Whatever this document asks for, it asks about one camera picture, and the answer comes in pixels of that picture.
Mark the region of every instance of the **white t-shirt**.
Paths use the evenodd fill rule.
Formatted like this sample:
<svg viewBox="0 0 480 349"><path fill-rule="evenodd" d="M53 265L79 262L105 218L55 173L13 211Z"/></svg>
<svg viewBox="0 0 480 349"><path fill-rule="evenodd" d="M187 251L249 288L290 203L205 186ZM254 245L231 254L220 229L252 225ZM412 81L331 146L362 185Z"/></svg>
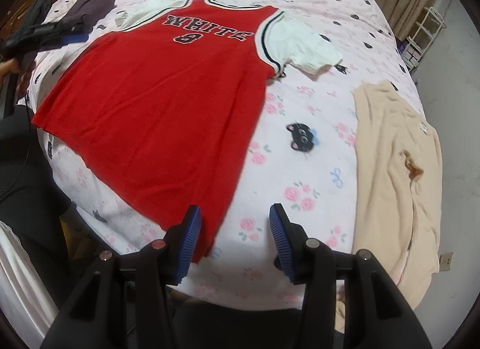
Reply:
<svg viewBox="0 0 480 349"><path fill-rule="evenodd" d="M30 257L3 222L0 222L0 309L30 349L40 347L58 314Z"/></svg>

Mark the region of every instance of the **black pants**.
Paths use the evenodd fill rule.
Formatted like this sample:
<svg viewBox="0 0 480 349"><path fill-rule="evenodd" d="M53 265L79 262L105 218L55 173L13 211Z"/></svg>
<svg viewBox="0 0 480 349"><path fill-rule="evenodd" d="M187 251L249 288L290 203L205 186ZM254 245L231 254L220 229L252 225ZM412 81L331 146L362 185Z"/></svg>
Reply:
<svg viewBox="0 0 480 349"><path fill-rule="evenodd" d="M31 117L31 110L19 105L0 121L0 221L20 239L60 308L73 288L58 218L70 200L53 181Z"/></svg>

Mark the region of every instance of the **beige towel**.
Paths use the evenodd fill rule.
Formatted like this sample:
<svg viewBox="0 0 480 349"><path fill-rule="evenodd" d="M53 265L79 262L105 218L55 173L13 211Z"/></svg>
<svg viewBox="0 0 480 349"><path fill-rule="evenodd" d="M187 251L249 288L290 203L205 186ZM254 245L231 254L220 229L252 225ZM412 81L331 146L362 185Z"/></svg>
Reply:
<svg viewBox="0 0 480 349"><path fill-rule="evenodd" d="M442 154L433 127L389 82L354 92L358 198L353 253L369 249L412 308L438 272ZM344 305L337 302L342 330Z"/></svg>

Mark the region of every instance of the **person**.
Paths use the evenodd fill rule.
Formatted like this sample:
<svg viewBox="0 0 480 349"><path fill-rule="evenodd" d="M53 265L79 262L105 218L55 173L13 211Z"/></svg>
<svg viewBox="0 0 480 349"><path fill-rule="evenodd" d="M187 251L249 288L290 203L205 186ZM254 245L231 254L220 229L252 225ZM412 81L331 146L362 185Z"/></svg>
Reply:
<svg viewBox="0 0 480 349"><path fill-rule="evenodd" d="M34 68L20 77L16 98L26 95ZM20 72L15 59L2 62L0 82ZM37 349L74 284L59 221L70 200L53 181L32 116L28 106L16 105L0 121L0 310Z"/></svg>

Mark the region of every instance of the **bed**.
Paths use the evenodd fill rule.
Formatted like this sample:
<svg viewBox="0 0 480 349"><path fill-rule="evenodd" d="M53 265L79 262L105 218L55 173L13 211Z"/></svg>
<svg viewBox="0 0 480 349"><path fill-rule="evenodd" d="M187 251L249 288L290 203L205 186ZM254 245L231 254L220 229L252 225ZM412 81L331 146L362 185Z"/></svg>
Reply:
<svg viewBox="0 0 480 349"><path fill-rule="evenodd" d="M58 0L47 21L60 19L76 0ZM87 44L115 30L122 10L148 0L116 0ZM388 80L417 112L423 108L395 39L374 0L229 0L273 5L313 27L343 55L339 65L312 79L287 66L269 82L235 196L210 254L190 266L176 287L209 302L244 310L300 308L303 286L278 271L268 208L282 203L291 221L335 250L351 252L356 213L357 118L352 91L363 82ZM40 53L29 87L36 111L79 54L76 44ZM294 115L301 115L301 120ZM318 147L300 160L274 157L281 150L272 128L301 122L315 129ZM60 139L39 131L40 144L59 187L88 226L120 254L140 250L165 232L128 206Z"/></svg>

